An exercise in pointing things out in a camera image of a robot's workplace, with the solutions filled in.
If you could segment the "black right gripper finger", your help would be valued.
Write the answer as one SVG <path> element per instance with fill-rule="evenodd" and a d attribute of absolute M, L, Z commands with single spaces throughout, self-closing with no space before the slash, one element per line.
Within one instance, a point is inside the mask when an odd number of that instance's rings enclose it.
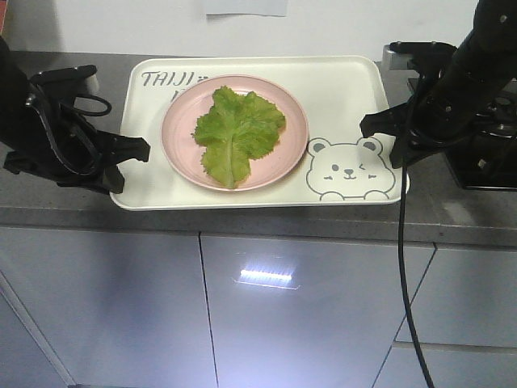
<path fill-rule="evenodd" d="M 414 150 L 411 147 L 411 141 L 405 137 L 397 137 L 389 155 L 392 168 L 402 168 L 404 165 L 408 165 L 413 158 Z"/>
<path fill-rule="evenodd" d="M 365 115 L 359 123 L 363 137 L 372 137 L 378 133 L 400 137 L 406 126 L 407 111 L 407 105 L 398 105 L 382 112 Z"/>

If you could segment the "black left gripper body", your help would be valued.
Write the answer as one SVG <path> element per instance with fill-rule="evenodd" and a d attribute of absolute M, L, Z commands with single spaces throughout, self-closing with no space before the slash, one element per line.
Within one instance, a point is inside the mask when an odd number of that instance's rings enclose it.
<path fill-rule="evenodd" d="M 117 165 L 109 157 L 115 135 L 98 131 L 88 122 L 69 123 L 61 135 L 45 129 L 47 147 L 39 154 L 10 151 L 3 167 L 15 175 L 26 173 L 52 180 L 60 187 L 109 194 L 101 184 L 101 174 L 105 167 Z"/>

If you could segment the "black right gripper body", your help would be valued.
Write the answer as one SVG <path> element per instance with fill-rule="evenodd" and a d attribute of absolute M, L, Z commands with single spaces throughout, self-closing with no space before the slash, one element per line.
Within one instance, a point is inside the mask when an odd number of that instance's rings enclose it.
<path fill-rule="evenodd" d="M 499 113 L 495 98 L 426 96 L 407 115 L 409 124 L 399 139 L 400 159 L 418 162 L 456 146 L 494 124 Z"/>

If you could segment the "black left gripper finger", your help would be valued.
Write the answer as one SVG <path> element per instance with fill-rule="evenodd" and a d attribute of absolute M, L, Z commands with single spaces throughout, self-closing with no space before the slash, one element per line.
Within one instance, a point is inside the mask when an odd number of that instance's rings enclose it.
<path fill-rule="evenodd" d="M 148 162 L 150 145 L 142 137 L 124 137 L 115 135 L 111 141 L 109 153 L 112 162 L 125 162 L 136 159 L 140 162 Z"/>
<path fill-rule="evenodd" d="M 101 174 L 101 184 L 108 192 L 120 194 L 124 190 L 124 177 L 117 165 L 105 167 Z"/>

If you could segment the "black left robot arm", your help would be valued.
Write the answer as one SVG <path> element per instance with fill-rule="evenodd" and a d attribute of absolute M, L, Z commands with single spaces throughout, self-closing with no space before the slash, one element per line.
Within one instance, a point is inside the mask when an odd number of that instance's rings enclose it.
<path fill-rule="evenodd" d="M 100 131 L 88 122 L 111 112 L 111 104 L 88 85 L 96 73 L 95 65 L 81 65 L 28 77 L 1 43 L 1 142 L 11 148 L 6 170 L 60 187 L 124 190 L 119 164 L 148 162 L 150 146 L 141 137 Z"/>

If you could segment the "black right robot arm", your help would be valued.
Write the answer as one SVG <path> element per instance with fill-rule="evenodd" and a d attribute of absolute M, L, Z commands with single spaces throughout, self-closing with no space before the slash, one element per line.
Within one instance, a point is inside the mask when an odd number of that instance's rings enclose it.
<path fill-rule="evenodd" d="M 414 164 L 473 134 L 478 113 L 516 77 L 516 3 L 480 1 L 472 31 L 459 47 L 440 42 L 393 42 L 400 70 L 418 73 L 410 99 L 366 115 L 361 133 L 394 137 L 393 168 Z"/>

